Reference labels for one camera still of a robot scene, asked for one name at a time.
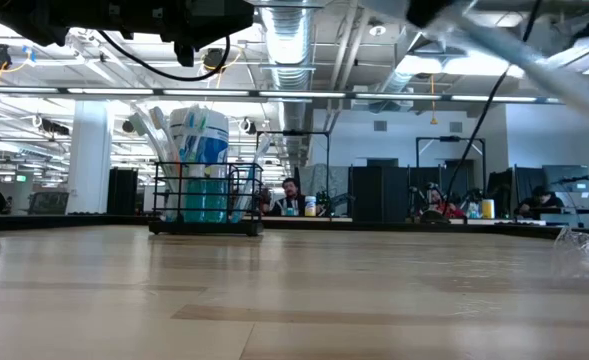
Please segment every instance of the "ceiling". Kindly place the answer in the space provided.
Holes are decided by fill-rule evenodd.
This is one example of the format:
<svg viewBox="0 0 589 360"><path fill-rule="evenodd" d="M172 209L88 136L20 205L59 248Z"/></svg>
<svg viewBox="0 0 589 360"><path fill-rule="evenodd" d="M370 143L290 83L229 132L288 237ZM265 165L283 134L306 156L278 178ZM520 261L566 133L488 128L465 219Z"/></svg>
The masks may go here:
<svg viewBox="0 0 589 360"><path fill-rule="evenodd" d="M589 1L548 1L545 5L545 11L550 16L558 15L563 11L564 18L570 19L572 16L579 16L589 13ZM330 78L334 68L334 63L339 51L339 39L342 32L346 29L346 15L348 13L349 1L312 1L310 6L318 6L314 9L314 30L312 41L312 66L313 72L312 89L328 90ZM532 6L532 1L497 1L481 0L476 4L476 8L482 11L482 18L479 15L479 21L503 21L508 16L510 24L517 25L520 22L519 17L526 14ZM353 34L361 21L363 9L359 9L356 14L356 21L353 24ZM346 88L352 89L354 86L375 86L387 78L387 76L396 68L400 61L398 57L399 38L406 29L406 24L398 19L392 18L381 13L371 13L372 17L368 23L382 24L385 27L385 33L375 36L369 33L372 26L368 25L367 31L363 34L360 47L356 55L355 66L352 67L346 82ZM18 69L13 72L6 72L0 75L0 85L6 86L47 86L47 87L113 87L113 88L222 88L222 89L270 89L272 87L272 77L269 69L264 69L268 65L268 54L265 45L264 28L259 22L254 26L233 34L232 50L228 59L230 65L220 77L211 78L209 81L197 83L181 83L167 78L157 76L138 64L122 57L112 47L106 45L105 40L95 31L86 29L72 29L68 36L67 45L59 47L50 45L47 47L38 46L31 41L22 38L12 30L0 25L0 43L10 46L9 54L12 56L12 69ZM197 61L193 68L181 67L176 61L172 44L162 43L160 38L149 34L136 34L134 40L124 40L119 33L110 32L109 36L118 42L123 48L140 59L143 59L150 65L157 67L168 73L179 76L196 76L203 73L202 64ZM434 44L421 39L418 45L428 46ZM443 47L444 54L434 55L432 57L441 57L443 60L451 56L465 55L452 44L445 44ZM421 46L415 46L410 53ZM217 41L207 48L223 48L222 40ZM201 51L195 56L200 59L207 51ZM33 60L28 60L30 52L33 52ZM487 94L494 85L497 75L475 75L478 69L468 69L464 74L434 74L433 77L414 77L408 84L415 93L430 93L432 88L436 93L454 93L454 94ZM519 78L508 78L503 86L503 93L518 93L519 91L531 94L536 92L531 86L521 89ZM122 131L122 123L129 115L133 113L133 106L151 109L159 106L165 114L172 110L188 107L195 102L190 99L186 101L161 101L159 99L139 99L139 100L110 100L110 108L115 118L115 133L113 145L113 166L133 166L138 167L141 173L151 170L150 161L152 161L152 150L144 144L142 138L135 134L128 134ZM62 170L56 177L43 177L43 182L59 184L65 182L65 172L67 169L67 160L69 158L70 144L68 139L61 138L57 142L35 142L36 139L50 138L50 134L45 134L33 126L35 115L47 118L58 124L68 127L73 132L74 118L73 99L34 99L21 98L11 95L0 95L0 137L8 138L25 138L26 142L13 141L11 144L20 148L38 150L42 149L44 155L51 161L58 162ZM238 127L239 121L248 118L257 124L259 129L279 130L278 106L277 103L257 103L257 102L203 102L207 107L213 107L214 110L223 113L230 119L230 142L235 143L232 155L237 157L250 156L253 147L241 146L243 143L249 143L255 140L254 136L248 135ZM422 112L431 109L430 102L416 102L409 110ZM478 105L466 103L437 103L437 110L448 111L469 111L472 107ZM139 140L139 143L132 143L133 140ZM130 141L128 144L120 144L119 141ZM10 146L0 147L0 158L16 157L14 148ZM281 171L276 179L287 175L287 166L276 167L280 161L277 159L276 150L273 163L274 170ZM3 164L1 168L15 169L16 162ZM149 178L142 176L141 181L149 181Z"/></svg>

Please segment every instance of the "black stand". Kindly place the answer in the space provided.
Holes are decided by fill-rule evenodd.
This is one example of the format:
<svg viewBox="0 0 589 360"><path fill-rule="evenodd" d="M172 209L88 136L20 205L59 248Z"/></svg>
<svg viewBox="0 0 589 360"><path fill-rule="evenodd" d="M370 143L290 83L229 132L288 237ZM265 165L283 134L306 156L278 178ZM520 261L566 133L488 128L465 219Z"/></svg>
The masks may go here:
<svg viewBox="0 0 589 360"><path fill-rule="evenodd" d="M156 176L154 177L154 208L153 211L176 211L176 220L172 222L165 221L154 221L149 224L150 232L158 235L160 233L170 234L244 234L247 236L258 236L263 232L263 224L261 224L261 212L258 208L259 195L263 183L257 178L262 176L263 168L258 164L243 164L243 163L185 163L185 162L157 162L156 164ZM158 176L159 167L163 165L178 166L179 176ZM215 177L190 177L183 176L189 166L192 165L203 165L203 166L225 166L227 177L215 178ZM171 192L159 192L158 182L159 180L168 181L176 180L178 182L178 191ZM207 193L207 192L189 192L183 188L183 182L189 181L201 181L202 184L207 184L210 181L225 181L227 182L227 191L225 194L220 193ZM250 194L241 194L240 189L247 182L251 182L252 190ZM169 196L176 196L178 198L176 207L158 207L156 203L157 195L165 195L166 199ZM207 209L207 208L188 208L186 204L181 204L182 196L221 196L225 197L227 206L225 209ZM250 197L250 209L234 209L234 200L236 197ZM189 212L225 212L225 222L185 222L184 214ZM249 215L248 220L241 220L237 223L231 222L231 216L234 213L241 212L242 214L247 213Z"/></svg>

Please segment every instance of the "table surface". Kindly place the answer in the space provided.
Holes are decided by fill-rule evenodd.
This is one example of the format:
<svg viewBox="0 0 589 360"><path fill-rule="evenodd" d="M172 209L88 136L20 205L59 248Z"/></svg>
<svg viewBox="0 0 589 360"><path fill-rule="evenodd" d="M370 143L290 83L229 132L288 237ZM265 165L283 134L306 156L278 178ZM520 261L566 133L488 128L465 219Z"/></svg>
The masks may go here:
<svg viewBox="0 0 589 360"><path fill-rule="evenodd" d="M589 359L589 272L557 276L553 245L0 232L0 359Z"/></svg>

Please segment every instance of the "column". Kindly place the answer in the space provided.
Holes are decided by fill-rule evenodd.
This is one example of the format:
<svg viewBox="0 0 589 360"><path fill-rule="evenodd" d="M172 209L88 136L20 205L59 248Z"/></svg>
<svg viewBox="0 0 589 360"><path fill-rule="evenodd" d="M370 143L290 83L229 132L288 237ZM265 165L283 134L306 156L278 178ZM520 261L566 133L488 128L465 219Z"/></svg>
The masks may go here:
<svg viewBox="0 0 589 360"><path fill-rule="evenodd" d="M27 215L34 186L34 171L17 171L12 184L12 215Z"/></svg>
<svg viewBox="0 0 589 360"><path fill-rule="evenodd" d="M67 213L107 210L113 127L107 101L76 102Z"/></svg>

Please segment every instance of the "person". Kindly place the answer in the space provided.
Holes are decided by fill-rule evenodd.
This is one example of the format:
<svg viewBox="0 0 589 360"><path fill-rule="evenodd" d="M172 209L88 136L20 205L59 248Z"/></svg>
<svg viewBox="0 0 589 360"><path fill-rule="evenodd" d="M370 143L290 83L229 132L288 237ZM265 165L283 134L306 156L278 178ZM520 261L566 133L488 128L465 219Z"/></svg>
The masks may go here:
<svg viewBox="0 0 589 360"><path fill-rule="evenodd" d="M272 210L274 204L272 203L272 194L269 188L265 187L258 193L258 204L261 213L264 215L269 214Z"/></svg>
<svg viewBox="0 0 589 360"><path fill-rule="evenodd" d="M285 197L274 203L268 216L303 216L305 215L305 196L299 192L300 186L296 179L283 180Z"/></svg>
<svg viewBox="0 0 589 360"><path fill-rule="evenodd" d="M443 197L441 194L436 190L430 190L430 210L438 211L439 213L443 213L445 209L445 201L443 201ZM447 211L445 212L445 217L447 218L461 218L464 217L465 213L455 204L447 204Z"/></svg>
<svg viewBox="0 0 589 360"><path fill-rule="evenodd" d="M7 199L5 199L5 208L3 209L3 211L1 213L4 215L11 214L13 202L14 202L14 199L11 196L8 196Z"/></svg>
<svg viewBox="0 0 589 360"><path fill-rule="evenodd" d="M562 208L565 204L556 197L553 191L548 191L542 186L537 186L532 190L532 197L523 200L517 208L518 215L531 217L532 209L541 208Z"/></svg>

